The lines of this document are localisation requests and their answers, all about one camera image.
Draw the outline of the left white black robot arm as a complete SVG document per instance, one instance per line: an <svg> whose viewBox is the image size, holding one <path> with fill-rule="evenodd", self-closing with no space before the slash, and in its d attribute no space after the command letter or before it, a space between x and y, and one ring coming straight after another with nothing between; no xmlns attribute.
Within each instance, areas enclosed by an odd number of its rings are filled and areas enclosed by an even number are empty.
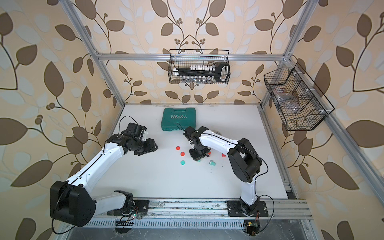
<svg viewBox="0 0 384 240"><path fill-rule="evenodd" d="M66 181L55 182L50 188L50 216L76 227L85 226L94 216L120 211L135 214L137 207L132 193L115 190L109 195L92 198L91 193L107 170L127 152L136 156L158 150L153 139L114 134L106 140L101 151L82 169Z"/></svg>

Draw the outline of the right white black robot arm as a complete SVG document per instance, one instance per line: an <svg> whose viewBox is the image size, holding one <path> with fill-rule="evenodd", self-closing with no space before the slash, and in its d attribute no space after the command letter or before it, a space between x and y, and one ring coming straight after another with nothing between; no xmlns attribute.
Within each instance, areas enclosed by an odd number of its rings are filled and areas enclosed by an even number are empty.
<svg viewBox="0 0 384 240"><path fill-rule="evenodd" d="M266 203L257 194L256 182L260 175L263 159L257 154L249 140L232 140L217 135L206 127L187 127L184 136L193 145L189 150L194 161L199 161L216 150L229 158L235 176L242 182L239 201L231 202L229 214L239 212L247 217L267 217Z"/></svg>

